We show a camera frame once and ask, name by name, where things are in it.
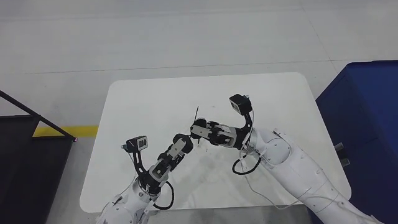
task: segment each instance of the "black cable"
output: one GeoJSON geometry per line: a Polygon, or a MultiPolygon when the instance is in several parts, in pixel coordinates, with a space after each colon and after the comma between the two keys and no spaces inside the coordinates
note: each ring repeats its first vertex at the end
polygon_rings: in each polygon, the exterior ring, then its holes
{"type": "Polygon", "coordinates": [[[239,172],[239,171],[236,171],[236,170],[235,170],[236,164],[238,164],[240,161],[241,161],[241,160],[238,159],[238,160],[236,160],[236,161],[234,162],[234,165],[232,166],[232,172],[234,172],[234,173],[237,174],[237,175],[247,175],[247,174],[250,174],[250,173],[252,173],[253,171],[255,171],[255,170],[257,169],[257,167],[259,167],[259,164],[260,164],[260,162],[261,162],[261,157],[259,157],[259,160],[257,161],[256,165],[253,167],[253,169],[248,170],[248,171],[246,171],[246,172],[239,172]]]}
{"type": "Polygon", "coordinates": [[[170,189],[172,190],[172,201],[170,202],[170,205],[167,207],[161,207],[161,206],[154,204],[154,207],[157,209],[160,209],[160,210],[168,210],[169,208],[172,207],[172,205],[174,203],[174,188],[170,182],[166,181],[166,184],[168,184],[170,186],[170,189]]]}

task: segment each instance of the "white table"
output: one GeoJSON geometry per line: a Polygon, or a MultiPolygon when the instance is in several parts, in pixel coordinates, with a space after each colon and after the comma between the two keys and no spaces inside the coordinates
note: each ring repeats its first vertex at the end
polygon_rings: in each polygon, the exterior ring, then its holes
{"type": "MultiPolygon", "coordinates": [[[[333,185],[346,198],[351,197],[351,188],[306,79],[299,73],[274,73],[113,83],[80,196],[81,208],[100,212],[133,179],[132,162],[120,148],[127,139],[148,136],[149,147],[142,151],[143,164],[148,169],[175,134],[189,134],[197,106],[198,117],[243,126],[244,118],[229,103],[229,97],[236,93],[250,96],[254,127],[279,128],[289,134],[323,167],[333,185]]],[[[175,189],[172,209],[270,205],[250,191],[244,177],[232,173],[237,158],[236,149],[194,142],[193,151],[169,174],[175,189]]],[[[255,164],[253,158],[247,161],[249,166],[255,164]]],[[[249,180],[278,205],[295,200],[261,166],[249,175],[249,180]]],[[[157,204],[166,206],[171,198],[167,186],[162,193],[157,204]]]]}

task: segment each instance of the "gray floor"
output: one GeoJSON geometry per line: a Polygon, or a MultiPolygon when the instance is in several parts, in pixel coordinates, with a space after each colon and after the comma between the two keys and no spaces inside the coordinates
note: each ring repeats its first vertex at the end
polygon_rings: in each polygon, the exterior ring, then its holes
{"type": "MultiPolygon", "coordinates": [[[[116,80],[300,72],[316,98],[352,61],[398,57],[398,0],[0,0],[0,88],[59,125],[98,125],[116,80]]],[[[17,114],[0,101],[0,114],[17,114]]],[[[79,198],[73,146],[49,224],[79,198]]],[[[309,223],[293,207],[162,212],[152,223],[309,223]]]]}

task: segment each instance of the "yellow floor stripe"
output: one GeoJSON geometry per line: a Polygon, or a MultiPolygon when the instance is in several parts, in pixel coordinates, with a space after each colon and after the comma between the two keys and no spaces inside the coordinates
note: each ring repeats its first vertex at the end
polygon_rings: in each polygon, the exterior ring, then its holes
{"type": "MultiPolygon", "coordinates": [[[[97,135],[98,126],[61,126],[61,129],[70,133],[72,136],[77,138],[82,137],[95,137],[97,135]]],[[[33,137],[42,136],[60,136],[58,131],[51,127],[38,127],[33,134],[33,137]]]]}

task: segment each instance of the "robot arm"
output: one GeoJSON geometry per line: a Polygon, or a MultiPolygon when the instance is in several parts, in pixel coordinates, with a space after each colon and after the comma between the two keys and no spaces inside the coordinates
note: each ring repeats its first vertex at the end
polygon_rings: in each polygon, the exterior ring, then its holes
{"type": "Polygon", "coordinates": [[[245,116],[245,127],[234,128],[198,119],[191,127],[191,137],[205,138],[214,145],[244,149],[325,224],[381,223],[345,199],[322,168],[284,133],[250,128],[249,112],[252,108],[249,98],[234,95],[230,102],[238,113],[245,116]]]}
{"type": "Polygon", "coordinates": [[[170,208],[174,201],[174,189],[167,182],[169,172],[188,154],[193,144],[189,136],[177,134],[173,138],[167,150],[160,154],[157,162],[145,170],[141,161],[141,150],[148,147],[146,136],[140,136],[126,141],[122,145],[128,153],[132,153],[134,168],[137,172],[137,179],[127,188],[126,196],[116,195],[103,209],[97,219],[97,224],[138,224],[148,221],[147,207],[153,206],[166,210],[170,208]],[[172,202],[168,207],[160,207],[155,204],[160,195],[160,190],[164,184],[168,184],[172,190],[172,202]]]}

